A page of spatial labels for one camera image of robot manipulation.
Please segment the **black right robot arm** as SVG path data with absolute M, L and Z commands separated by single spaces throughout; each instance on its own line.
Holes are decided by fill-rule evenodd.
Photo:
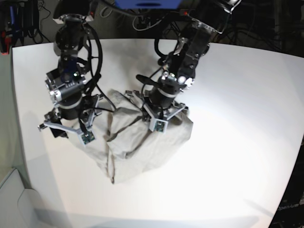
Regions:
M 89 25 L 97 5 L 96 0 L 61 0 L 55 8 L 53 19 L 62 27 L 53 45 L 59 58 L 57 68 L 46 74 L 54 106 L 45 115 L 46 122 L 81 120 L 85 110 L 92 108 L 92 91 L 101 77 L 103 61 L 98 35 Z

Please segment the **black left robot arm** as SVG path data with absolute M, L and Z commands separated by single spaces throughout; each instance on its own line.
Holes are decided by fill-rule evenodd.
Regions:
M 157 81 L 137 75 L 144 86 L 152 89 L 141 92 L 144 119 L 153 114 L 162 119 L 165 111 L 174 103 L 175 97 L 189 89 L 195 80 L 195 70 L 201 56 L 205 55 L 214 33 L 222 34 L 239 0 L 201 0 L 195 10 L 184 13 L 188 24 L 179 33 L 174 50 L 163 54 L 159 50 L 159 38 L 154 41 L 154 50 L 160 57 Z

